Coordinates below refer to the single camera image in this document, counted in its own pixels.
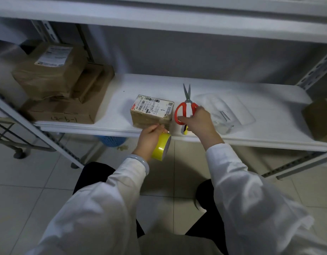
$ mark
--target cardboard box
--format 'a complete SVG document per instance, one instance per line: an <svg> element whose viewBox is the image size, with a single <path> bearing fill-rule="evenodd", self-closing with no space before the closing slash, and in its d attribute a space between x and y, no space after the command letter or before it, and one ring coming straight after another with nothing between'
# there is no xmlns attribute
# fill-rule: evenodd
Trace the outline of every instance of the cardboard box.
<svg viewBox="0 0 327 255"><path fill-rule="evenodd" d="M87 64L78 78L75 86L72 89L71 97L67 98L64 96L56 96L52 97L51 99L57 101L66 101L66 102L73 102L73 103L84 103L85 96L93 86L94 82L101 74L103 70L103 65L98 64Z"/></svg>
<svg viewBox="0 0 327 255"><path fill-rule="evenodd" d="M321 98L303 109L302 115L315 140L327 142L327 98Z"/></svg>
<svg viewBox="0 0 327 255"><path fill-rule="evenodd" d="M86 63L82 46L42 42L16 66L12 76L33 100L69 97Z"/></svg>
<svg viewBox="0 0 327 255"><path fill-rule="evenodd" d="M23 105L20 112L30 121L94 124L100 104L113 77L113 68L105 66L104 71L86 95L84 104L54 101L51 98L41 101L29 100Z"/></svg>
<svg viewBox="0 0 327 255"><path fill-rule="evenodd" d="M133 126L147 128L153 124L163 124L169 130L174 102L138 95L131 107Z"/></svg>

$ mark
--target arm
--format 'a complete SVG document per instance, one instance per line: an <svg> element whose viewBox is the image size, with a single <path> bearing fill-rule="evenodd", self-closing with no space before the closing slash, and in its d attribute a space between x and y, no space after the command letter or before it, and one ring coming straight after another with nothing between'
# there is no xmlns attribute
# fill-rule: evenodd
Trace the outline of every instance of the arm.
<svg viewBox="0 0 327 255"><path fill-rule="evenodd" d="M313 218L247 166L215 131L210 115L198 108L179 117L199 138L223 219L229 254L326 254L327 246L308 229Z"/></svg>
<svg viewBox="0 0 327 255"><path fill-rule="evenodd" d="M161 132L157 125L144 129L133 154L148 161ZM140 254L135 217L145 176L141 162L126 158L105 183L77 191L27 254Z"/></svg>

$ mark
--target cart wheel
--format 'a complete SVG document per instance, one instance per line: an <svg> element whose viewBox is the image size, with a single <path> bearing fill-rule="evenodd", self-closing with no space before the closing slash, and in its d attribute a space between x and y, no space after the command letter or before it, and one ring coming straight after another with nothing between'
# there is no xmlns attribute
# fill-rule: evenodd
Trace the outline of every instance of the cart wheel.
<svg viewBox="0 0 327 255"><path fill-rule="evenodd" d="M75 163L71 163L71 166L70 167L73 168L73 169L77 169L78 168L78 166Z"/></svg>
<svg viewBox="0 0 327 255"><path fill-rule="evenodd" d="M23 159L23 158L26 158L26 154L23 152L22 149L17 149L16 150L16 153L13 155L13 158L16 158L16 159Z"/></svg>

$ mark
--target scissors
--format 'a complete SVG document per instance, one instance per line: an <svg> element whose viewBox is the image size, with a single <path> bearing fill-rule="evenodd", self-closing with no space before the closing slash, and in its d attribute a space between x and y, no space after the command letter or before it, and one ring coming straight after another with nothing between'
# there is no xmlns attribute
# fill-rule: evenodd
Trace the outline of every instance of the scissors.
<svg viewBox="0 0 327 255"><path fill-rule="evenodd" d="M185 100L185 102L182 102L180 105L178 105L178 107L176 108L175 113L174 113L174 119L175 119L175 122L176 122L177 124L179 124L179 125L184 125L183 122L180 122L180 121L178 120L178 110L179 110L179 108L180 108L181 106L183 107L183 116L185 116L185 117L186 117L186 107L187 107L186 104L187 104L187 103L190 103L190 104L191 104L191 108L192 108L192 113L193 113L193 115L195 114L196 108L198 107L198 105L197 105L196 103L193 103L193 102L191 101L191 99L190 99L190 97L191 97L191 84L190 84L189 87L188 87L188 92L187 92L187 90L186 90L186 88L185 88L185 84L184 84L184 92L185 92L186 100Z"/></svg>

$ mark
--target packing tape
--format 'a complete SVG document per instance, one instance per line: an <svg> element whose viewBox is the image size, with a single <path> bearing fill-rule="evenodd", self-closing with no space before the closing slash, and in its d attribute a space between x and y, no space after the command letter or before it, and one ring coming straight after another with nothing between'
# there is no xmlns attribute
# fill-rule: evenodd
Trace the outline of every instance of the packing tape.
<svg viewBox="0 0 327 255"><path fill-rule="evenodd" d="M162 161L168 151L171 142L171 135L169 133L161 133L159 136L158 144L152 153L152 158Z"/></svg>

